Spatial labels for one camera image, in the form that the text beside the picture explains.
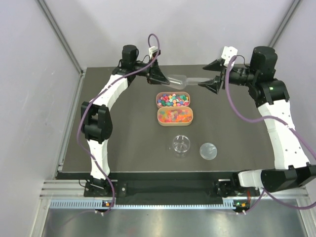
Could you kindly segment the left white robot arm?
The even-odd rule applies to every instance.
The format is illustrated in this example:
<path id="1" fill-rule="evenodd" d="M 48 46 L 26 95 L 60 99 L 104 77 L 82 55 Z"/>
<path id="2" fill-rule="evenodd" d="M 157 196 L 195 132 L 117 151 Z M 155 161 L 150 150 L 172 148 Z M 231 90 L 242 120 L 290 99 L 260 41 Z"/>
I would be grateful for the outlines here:
<path id="1" fill-rule="evenodd" d="M 97 179 L 95 190 L 102 196 L 108 195 L 112 184 L 106 180 L 110 174 L 108 165 L 108 139 L 113 130 L 110 110 L 119 96 L 128 89 L 136 76 L 145 77 L 149 84 L 169 85 L 170 82 L 159 68 L 157 46 L 149 48 L 149 61 L 139 61 L 139 50 L 134 45 L 125 45 L 118 66 L 112 71 L 107 84 L 97 98 L 81 105 L 81 132 L 88 142 L 91 157 L 90 175 Z"/>

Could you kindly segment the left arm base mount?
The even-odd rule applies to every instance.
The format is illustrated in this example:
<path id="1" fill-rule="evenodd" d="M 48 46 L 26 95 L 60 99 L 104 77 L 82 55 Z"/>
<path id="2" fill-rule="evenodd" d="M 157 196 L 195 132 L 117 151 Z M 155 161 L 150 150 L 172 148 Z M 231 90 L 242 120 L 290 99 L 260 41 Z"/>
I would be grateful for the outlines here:
<path id="1" fill-rule="evenodd" d="M 127 191 L 127 183 L 112 181 L 114 194 L 116 198 L 125 197 Z M 112 188 L 107 180 L 90 179 L 84 187 L 84 197 L 88 198 L 110 198 L 113 196 Z"/>

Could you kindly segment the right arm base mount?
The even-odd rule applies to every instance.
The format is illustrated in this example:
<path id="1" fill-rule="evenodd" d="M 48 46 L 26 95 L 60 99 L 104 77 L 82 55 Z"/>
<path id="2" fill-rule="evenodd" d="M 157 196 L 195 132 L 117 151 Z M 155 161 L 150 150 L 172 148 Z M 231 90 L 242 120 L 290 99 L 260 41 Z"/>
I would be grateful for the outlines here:
<path id="1" fill-rule="evenodd" d="M 242 187 L 238 180 L 220 179 L 214 182 L 214 189 L 217 195 L 227 197 L 258 197 L 260 192 L 253 187 Z"/>

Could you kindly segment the clear plastic scoop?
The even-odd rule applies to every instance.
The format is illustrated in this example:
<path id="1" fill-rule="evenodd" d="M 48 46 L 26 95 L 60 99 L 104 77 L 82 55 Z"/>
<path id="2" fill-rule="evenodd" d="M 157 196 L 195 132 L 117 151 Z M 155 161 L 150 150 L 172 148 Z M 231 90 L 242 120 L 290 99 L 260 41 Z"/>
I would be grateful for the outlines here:
<path id="1" fill-rule="evenodd" d="M 169 81 L 168 86 L 177 90 L 182 90 L 186 86 L 198 85 L 199 83 L 206 81 L 213 82 L 213 79 L 211 78 L 188 78 L 185 75 L 168 75 L 167 79 Z"/>

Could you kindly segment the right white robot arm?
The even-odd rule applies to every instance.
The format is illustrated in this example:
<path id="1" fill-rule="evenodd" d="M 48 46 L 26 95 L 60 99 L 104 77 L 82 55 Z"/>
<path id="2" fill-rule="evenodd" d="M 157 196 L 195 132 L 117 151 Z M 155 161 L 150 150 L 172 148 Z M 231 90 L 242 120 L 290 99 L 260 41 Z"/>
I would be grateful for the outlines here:
<path id="1" fill-rule="evenodd" d="M 269 193 L 298 188 L 316 178 L 316 167 L 310 164 L 302 147 L 314 156 L 315 152 L 296 132 L 291 116 L 290 97 L 285 83 L 275 78 L 277 54 L 272 47 L 257 46 L 253 49 L 250 64 L 238 67 L 235 60 L 237 49 L 223 48 L 220 58 L 203 67 L 204 70 L 220 72 L 208 81 L 200 82 L 217 94 L 225 89 L 231 108 L 235 111 L 230 96 L 229 84 L 246 86 L 254 100 L 260 118 L 237 116 L 249 123 L 264 122 L 274 152 L 274 168 L 245 170 L 233 174 L 230 183 L 235 195 L 243 195 L 248 188 L 265 189 Z"/>

